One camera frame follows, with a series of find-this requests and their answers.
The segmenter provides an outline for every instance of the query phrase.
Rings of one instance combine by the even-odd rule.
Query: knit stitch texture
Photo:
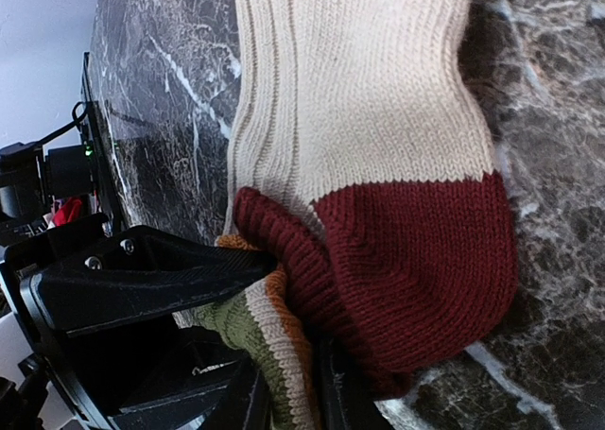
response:
[[[218,245],[254,249],[236,235],[222,236]],[[285,282],[279,267],[226,302],[195,309],[194,319],[204,328],[218,331],[227,346],[246,350],[263,372],[271,393],[273,428],[319,429],[311,345],[301,322],[285,307]]]
[[[458,71],[470,2],[236,0],[226,232],[282,261],[288,307],[376,396],[487,334],[516,290],[506,193]]]

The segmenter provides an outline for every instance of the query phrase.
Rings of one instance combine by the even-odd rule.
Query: marble countertop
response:
[[[93,96],[131,225],[220,233],[241,67],[233,0],[100,0]],[[380,404],[401,429],[605,428],[605,0],[474,0],[460,62],[516,214],[487,338]]]

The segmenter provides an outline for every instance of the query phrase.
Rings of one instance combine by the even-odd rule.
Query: black cable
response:
[[[48,134],[46,137],[44,137],[41,140],[39,140],[38,142],[36,142],[36,144],[35,144],[34,147],[43,146],[43,145],[47,144],[48,142],[51,142],[51,141],[55,140],[57,137],[62,136],[68,130],[73,129],[73,128],[79,126],[80,123],[82,121],[84,121],[84,119],[86,118],[86,115],[88,115],[87,109],[84,108],[84,112],[82,113],[82,115],[77,116],[77,110],[78,110],[78,107],[80,105],[84,105],[84,103],[82,101],[79,101],[74,106],[74,109],[72,109],[72,121],[71,121],[71,123],[68,123],[65,126],[63,126],[62,128],[57,129],[56,131]]]

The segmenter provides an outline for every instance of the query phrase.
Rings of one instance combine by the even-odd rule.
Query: metal screw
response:
[[[132,255],[134,253],[134,243],[131,239],[123,239],[120,242],[120,246],[127,255]]]
[[[89,269],[103,269],[103,265],[98,257],[88,257],[84,262],[84,265]]]

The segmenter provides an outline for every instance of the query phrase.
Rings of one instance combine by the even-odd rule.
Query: red object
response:
[[[79,218],[81,210],[82,200],[77,197],[71,197],[59,208],[55,217],[53,217],[53,223],[58,227],[73,222]]]
[[[460,353],[504,316],[517,253],[501,177],[354,185],[315,205],[325,246],[278,203],[242,189],[234,215],[290,276],[288,304],[336,336],[382,397]]]

